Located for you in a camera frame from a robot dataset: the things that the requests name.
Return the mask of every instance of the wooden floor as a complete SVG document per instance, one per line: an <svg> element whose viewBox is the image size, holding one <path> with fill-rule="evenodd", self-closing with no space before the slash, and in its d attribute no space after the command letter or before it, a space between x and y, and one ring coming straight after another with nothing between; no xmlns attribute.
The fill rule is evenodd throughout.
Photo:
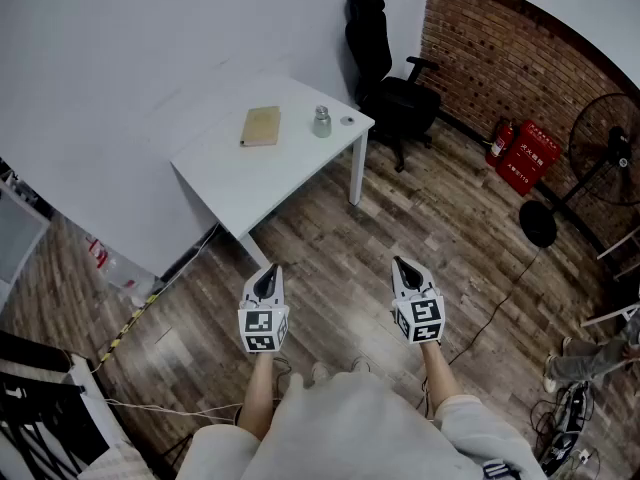
<svg viewBox="0 0 640 480"><path fill-rule="evenodd" d="M534 444L530 409L552 399L540 384L543 361L565 335L608 335L601 327L579 328L581 318L607 304L608 276L560 217L557 242L538 251L517 224L522 198L487 168L481 148L440 122L432 132L433 149L407 146L401 174L387 148L370 144L358 207L347 201L345 153L255 229L256 242L284 267L291 315L282 356L308 376L316 360L338 370L365 355L375 373L418 403L425 373L419 349L405 344L389 312L391 258L415 258L445 297L448 359L509 296L453 369L469 393ZM56 217L0 317L2 327L96 361L131 308L92 274L86 249L82 231ZM239 341L236 309L255 269L233 239L217 238L105 363L99 375L108 394L185 411L241 401L252 360ZM640 466L636 383L635 375L617 372L596 386L594 415L578 446L598 448L600 479L629 478ZM207 424L118 412L158 452ZM594 478L596 469L594 459L585 477Z"/></svg>

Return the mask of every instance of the red brick wall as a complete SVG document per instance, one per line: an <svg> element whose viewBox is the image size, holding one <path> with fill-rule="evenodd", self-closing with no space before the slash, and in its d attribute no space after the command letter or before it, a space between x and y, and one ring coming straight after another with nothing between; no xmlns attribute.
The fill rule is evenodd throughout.
<svg viewBox="0 0 640 480"><path fill-rule="evenodd" d="M484 137L501 116L545 128L565 154L544 182L562 196L577 182L566 152L578 114L598 96L624 91L584 52L541 25L533 6L526 13L512 7L496 0L427 0L422 56L440 70L423 71L419 82L440 93L444 111ZM631 226L633 209L581 194L570 206L605 245Z"/></svg>

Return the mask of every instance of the sneaker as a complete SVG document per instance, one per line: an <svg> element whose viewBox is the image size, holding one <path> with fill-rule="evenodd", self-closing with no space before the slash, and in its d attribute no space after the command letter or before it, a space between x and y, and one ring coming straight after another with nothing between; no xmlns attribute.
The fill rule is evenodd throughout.
<svg viewBox="0 0 640 480"><path fill-rule="evenodd" d="M329 380L331 375L324 363L317 362L311 367L311 378L314 384L321 384Z"/></svg>
<svg viewBox="0 0 640 480"><path fill-rule="evenodd" d="M371 366L367 363L367 360L360 356L356 357L351 363L351 371L352 372L371 372Z"/></svg>
<svg viewBox="0 0 640 480"><path fill-rule="evenodd" d="M557 383L555 380L547 377L547 370L549 369L549 363L556 356L549 354L547 360L544 362L544 376L542 377L542 386L547 393L554 393L557 388Z"/></svg>
<svg viewBox="0 0 640 480"><path fill-rule="evenodd" d="M564 353L567 350L567 347L569 346L569 343L571 343L572 339L573 338L564 338L562 340L562 347L560 347L560 351L561 351L563 357L564 357Z"/></svg>

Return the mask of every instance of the table leg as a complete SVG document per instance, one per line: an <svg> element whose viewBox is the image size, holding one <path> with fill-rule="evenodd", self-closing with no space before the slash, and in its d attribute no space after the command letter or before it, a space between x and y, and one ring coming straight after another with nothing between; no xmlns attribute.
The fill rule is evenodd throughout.
<svg viewBox="0 0 640 480"><path fill-rule="evenodd" d="M367 132L364 132L353 143L353 159L351 160L351 191L349 202L356 205L362 193L362 176L364 175L364 159L367 156Z"/></svg>
<svg viewBox="0 0 640 480"><path fill-rule="evenodd" d="M253 241L251 235L247 233L238 240L242 244L242 247L249 253L253 260L260 266L260 268L268 267L271 262L267 259L264 253L258 247L258 244Z"/></svg>

